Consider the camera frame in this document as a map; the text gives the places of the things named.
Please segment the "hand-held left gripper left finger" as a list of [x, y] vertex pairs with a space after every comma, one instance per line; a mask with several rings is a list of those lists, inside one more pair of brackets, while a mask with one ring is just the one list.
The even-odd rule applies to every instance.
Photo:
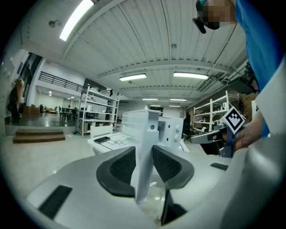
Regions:
[[102, 162], [96, 172], [99, 184], [110, 194], [118, 197], [135, 197], [131, 177], [136, 167], [136, 148], [119, 149], [119, 154]]

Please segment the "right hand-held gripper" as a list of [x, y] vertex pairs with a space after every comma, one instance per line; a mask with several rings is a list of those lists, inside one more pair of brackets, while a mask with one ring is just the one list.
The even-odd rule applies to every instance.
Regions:
[[216, 121], [213, 131], [192, 136], [190, 141], [193, 144], [200, 144], [207, 155], [231, 158], [234, 154], [236, 134], [241, 131], [244, 122], [243, 116], [232, 106], [220, 120]]

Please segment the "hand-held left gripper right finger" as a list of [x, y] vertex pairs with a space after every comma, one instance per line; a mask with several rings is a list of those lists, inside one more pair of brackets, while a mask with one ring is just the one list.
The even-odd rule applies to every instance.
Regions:
[[158, 145], [152, 147], [153, 165], [166, 189], [183, 188], [194, 175], [194, 166], [189, 161]]

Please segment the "white microwave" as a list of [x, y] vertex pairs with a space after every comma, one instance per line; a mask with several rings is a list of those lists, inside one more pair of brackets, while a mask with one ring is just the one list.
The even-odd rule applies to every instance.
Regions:
[[136, 147], [136, 167], [132, 174], [131, 185], [135, 188], [135, 201], [143, 204], [151, 186], [153, 174], [152, 147], [162, 145], [188, 152], [181, 139], [183, 119], [160, 117], [159, 111], [136, 110], [122, 115], [121, 135], [130, 145]]

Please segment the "person's right forearm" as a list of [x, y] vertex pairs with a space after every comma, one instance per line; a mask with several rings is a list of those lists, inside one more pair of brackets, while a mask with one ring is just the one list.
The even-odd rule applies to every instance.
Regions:
[[257, 141], [262, 137], [263, 126], [264, 126], [264, 117], [260, 109], [258, 109], [252, 121], [245, 126], [247, 131], [246, 136], [250, 144], [254, 143], [255, 141]]

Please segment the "person's right hand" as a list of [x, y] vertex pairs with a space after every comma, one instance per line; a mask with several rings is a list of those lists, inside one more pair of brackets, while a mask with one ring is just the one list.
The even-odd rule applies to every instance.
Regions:
[[261, 133], [256, 128], [251, 126], [245, 126], [240, 132], [235, 136], [233, 143], [233, 150], [236, 152], [239, 149], [247, 148], [253, 142], [261, 137]]

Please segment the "black office chair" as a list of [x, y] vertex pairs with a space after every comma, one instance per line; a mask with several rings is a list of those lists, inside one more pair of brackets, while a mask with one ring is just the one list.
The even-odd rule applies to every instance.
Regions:
[[183, 122], [183, 130], [182, 130], [182, 140], [190, 140], [192, 136], [194, 136], [195, 133], [193, 129], [190, 128], [189, 122]]

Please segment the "white shelving rack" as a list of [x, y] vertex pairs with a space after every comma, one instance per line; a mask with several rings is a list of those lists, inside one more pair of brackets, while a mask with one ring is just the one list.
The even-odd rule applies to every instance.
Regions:
[[76, 131], [85, 136], [91, 134], [92, 127], [117, 125], [119, 99], [109, 93], [98, 92], [88, 87], [83, 90], [77, 112]]
[[193, 130], [201, 133], [214, 130], [219, 121], [232, 107], [232, 103], [239, 102], [240, 95], [225, 91], [222, 97], [210, 99], [207, 103], [193, 108]]

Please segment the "smartphone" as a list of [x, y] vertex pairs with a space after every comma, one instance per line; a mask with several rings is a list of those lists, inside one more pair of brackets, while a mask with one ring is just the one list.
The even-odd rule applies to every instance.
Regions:
[[101, 138], [94, 139], [93, 142], [95, 142], [97, 144], [101, 144], [101, 143], [109, 141], [109, 140], [110, 140], [109, 137], [104, 136], [104, 137], [101, 137]]

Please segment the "dark dining table set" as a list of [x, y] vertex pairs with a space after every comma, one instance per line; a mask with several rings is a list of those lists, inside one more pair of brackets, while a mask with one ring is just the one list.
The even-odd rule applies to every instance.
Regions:
[[73, 119], [75, 120], [78, 117], [78, 109], [75, 107], [71, 108], [59, 108], [59, 115], [61, 119]]

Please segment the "wooden step platform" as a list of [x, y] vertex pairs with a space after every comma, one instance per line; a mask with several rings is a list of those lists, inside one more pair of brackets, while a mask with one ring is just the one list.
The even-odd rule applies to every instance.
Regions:
[[13, 137], [14, 144], [45, 143], [65, 140], [61, 129], [20, 129]]

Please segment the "cardboard boxes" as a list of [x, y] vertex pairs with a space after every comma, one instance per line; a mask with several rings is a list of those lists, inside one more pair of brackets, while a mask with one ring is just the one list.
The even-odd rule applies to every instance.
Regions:
[[40, 115], [40, 109], [36, 107], [35, 105], [24, 106], [23, 114], [24, 115]]

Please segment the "black balcony railing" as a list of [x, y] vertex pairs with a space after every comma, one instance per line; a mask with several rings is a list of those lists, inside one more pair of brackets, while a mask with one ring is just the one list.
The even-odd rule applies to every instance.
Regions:
[[63, 88], [67, 88], [76, 92], [84, 92], [87, 91], [87, 87], [84, 87], [80, 84], [68, 81], [66, 79], [51, 75], [47, 72], [43, 72], [41, 71], [40, 76], [39, 76], [39, 80], [40, 81], [44, 81], [46, 83], [52, 84], [52, 85], [56, 85], [56, 86], [60, 86]]

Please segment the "person's blue shirt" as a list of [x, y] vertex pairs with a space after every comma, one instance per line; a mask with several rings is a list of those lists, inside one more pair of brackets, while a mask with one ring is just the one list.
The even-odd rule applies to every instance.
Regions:
[[278, 26], [284, 6], [282, 0], [235, 0], [236, 20], [244, 30], [257, 80], [256, 103], [264, 117], [261, 138], [286, 128], [286, 50]]

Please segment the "coat rack with clothes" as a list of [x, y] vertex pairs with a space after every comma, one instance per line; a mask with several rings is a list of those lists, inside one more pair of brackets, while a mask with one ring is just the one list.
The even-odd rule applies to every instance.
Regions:
[[11, 113], [12, 122], [19, 122], [24, 110], [24, 81], [21, 77], [14, 80], [14, 88], [11, 90], [8, 99], [7, 109]]

